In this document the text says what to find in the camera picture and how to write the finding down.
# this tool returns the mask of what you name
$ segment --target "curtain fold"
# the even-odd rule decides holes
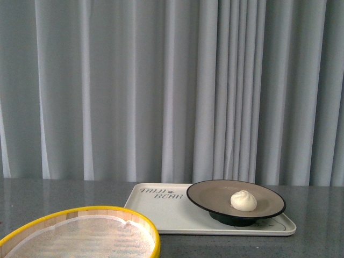
[[[344,1],[0,3],[4,177],[344,185]]]

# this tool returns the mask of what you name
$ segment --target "white tray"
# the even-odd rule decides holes
[[[294,234],[296,225],[284,213],[258,220],[248,227],[222,224],[187,197],[191,184],[137,184],[125,208],[148,217],[160,234],[262,235],[283,237]]]

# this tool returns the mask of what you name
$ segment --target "gray countertop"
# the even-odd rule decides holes
[[[136,183],[0,179],[0,239],[45,215],[81,206],[123,207]],[[161,257],[344,257],[344,188],[268,187],[286,201],[295,234],[162,235]]]

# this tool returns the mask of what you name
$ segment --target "dark plate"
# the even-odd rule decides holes
[[[231,207],[231,196],[241,190],[250,192],[257,200],[254,211],[238,211]],[[187,189],[188,198],[209,211],[210,216],[232,226],[249,226],[258,219],[281,214],[286,207],[276,192],[257,184],[234,180],[209,180],[193,184]]]

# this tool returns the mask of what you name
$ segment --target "black plate base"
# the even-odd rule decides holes
[[[212,217],[213,219],[230,226],[247,227],[256,222],[256,220],[252,219],[233,218],[230,216],[223,216],[213,212],[209,212],[209,214],[210,217]]]

